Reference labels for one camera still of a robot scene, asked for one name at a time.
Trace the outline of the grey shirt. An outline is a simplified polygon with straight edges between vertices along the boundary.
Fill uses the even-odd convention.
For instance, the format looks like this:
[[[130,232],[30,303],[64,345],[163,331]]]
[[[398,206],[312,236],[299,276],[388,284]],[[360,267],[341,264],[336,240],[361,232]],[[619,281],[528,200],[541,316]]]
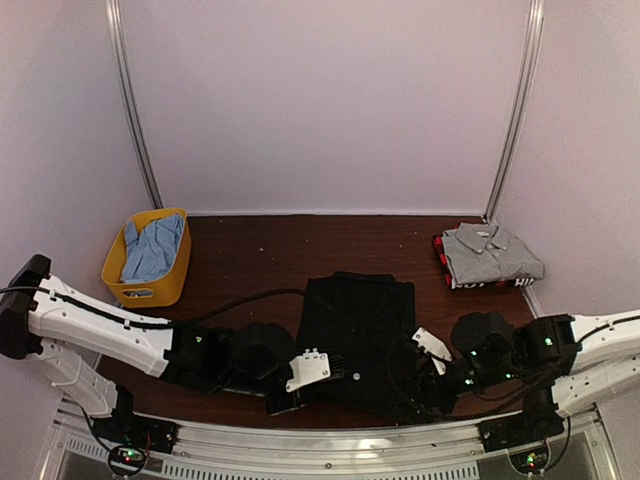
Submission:
[[[457,284],[541,280],[544,264],[508,230],[490,224],[460,223],[441,236],[447,265]]]

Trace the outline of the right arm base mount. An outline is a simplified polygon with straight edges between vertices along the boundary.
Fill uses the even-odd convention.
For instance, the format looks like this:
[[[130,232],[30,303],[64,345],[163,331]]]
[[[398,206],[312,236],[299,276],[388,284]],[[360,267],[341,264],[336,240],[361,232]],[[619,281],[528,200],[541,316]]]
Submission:
[[[557,413],[551,388],[547,387],[527,395],[520,413],[482,421],[478,430],[486,453],[509,450],[511,467],[532,478],[559,463],[568,448],[572,427],[571,419],[565,420]],[[565,443],[553,459],[549,439],[560,434],[566,435]]]

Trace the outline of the black long sleeve shirt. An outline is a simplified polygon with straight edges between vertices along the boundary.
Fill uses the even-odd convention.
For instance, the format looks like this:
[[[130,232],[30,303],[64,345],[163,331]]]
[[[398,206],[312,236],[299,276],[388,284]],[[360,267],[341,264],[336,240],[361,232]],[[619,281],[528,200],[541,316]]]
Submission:
[[[390,274],[336,272],[306,285],[297,348],[339,358],[342,377],[307,390],[319,397],[414,423],[422,414],[406,386],[416,364],[415,286]]]

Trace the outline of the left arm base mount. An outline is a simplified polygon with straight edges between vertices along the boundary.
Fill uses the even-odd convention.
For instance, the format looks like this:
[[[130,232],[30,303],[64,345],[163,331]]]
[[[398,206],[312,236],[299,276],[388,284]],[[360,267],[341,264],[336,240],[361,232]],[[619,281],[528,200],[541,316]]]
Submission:
[[[175,422],[134,412],[133,394],[117,385],[115,406],[104,418],[81,408],[94,440],[107,453],[107,466],[117,479],[130,479],[147,466],[152,452],[171,454],[177,441]]]

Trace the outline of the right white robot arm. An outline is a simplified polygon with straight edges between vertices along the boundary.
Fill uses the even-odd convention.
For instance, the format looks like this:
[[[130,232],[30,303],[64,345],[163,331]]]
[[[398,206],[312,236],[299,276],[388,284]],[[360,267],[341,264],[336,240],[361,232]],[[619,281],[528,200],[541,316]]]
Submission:
[[[538,317],[520,327],[497,312],[461,316],[450,333],[454,357],[435,352],[436,337],[419,329],[409,340],[426,362],[414,373],[389,373],[398,417],[408,422],[457,422],[466,394],[517,381],[519,387],[474,419],[521,410],[512,430],[535,440],[602,397],[639,381],[639,313]]]

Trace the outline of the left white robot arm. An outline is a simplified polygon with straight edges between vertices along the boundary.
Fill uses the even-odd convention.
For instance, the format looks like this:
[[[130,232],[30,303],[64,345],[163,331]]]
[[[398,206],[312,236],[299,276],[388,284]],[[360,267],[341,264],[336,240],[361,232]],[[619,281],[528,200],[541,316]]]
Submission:
[[[1,353],[39,363],[44,375],[123,444],[144,424],[132,395],[99,375],[77,353],[83,347],[149,377],[205,394],[228,391],[299,403],[306,378],[289,332],[254,323],[240,330],[138,316],[85,295],[33,256],[1,290]]]

